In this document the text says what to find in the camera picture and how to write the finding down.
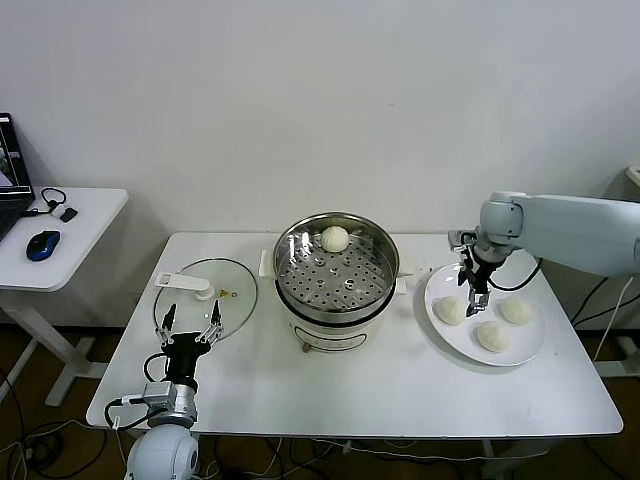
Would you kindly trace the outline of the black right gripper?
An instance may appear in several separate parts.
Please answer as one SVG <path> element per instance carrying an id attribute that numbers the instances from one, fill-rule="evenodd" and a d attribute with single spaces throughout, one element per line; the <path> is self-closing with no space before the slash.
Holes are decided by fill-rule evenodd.
<path id="1" fill-rule="evenodd" d="M 500 263 L 487 262 L 479 258 L 471 247 L 462 250 L 461 266 L 457 274 L 457 285 L 469 286 L 469 303 L 465 311 L 467 318 L 483 312 L 489 303 L 488 281 L 500 267 Z"/>

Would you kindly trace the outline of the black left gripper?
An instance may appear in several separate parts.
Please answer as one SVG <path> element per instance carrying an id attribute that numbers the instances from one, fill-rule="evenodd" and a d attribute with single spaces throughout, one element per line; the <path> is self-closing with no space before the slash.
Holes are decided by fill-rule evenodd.
<path id="1" fill-rule="evenodd" d="M 169 359 L 165 381 L 172 383 L 195 383 L 195 371 L 200 356 L 207 354 L 224 332 L 219 300 L 213 303 L 209 315 L 209 326 L 200 333 L 179 333 L 172 336 L 176 304 L 172 304 L 164 315 L 155 333 L 160 341 L 162 352 Z"/>

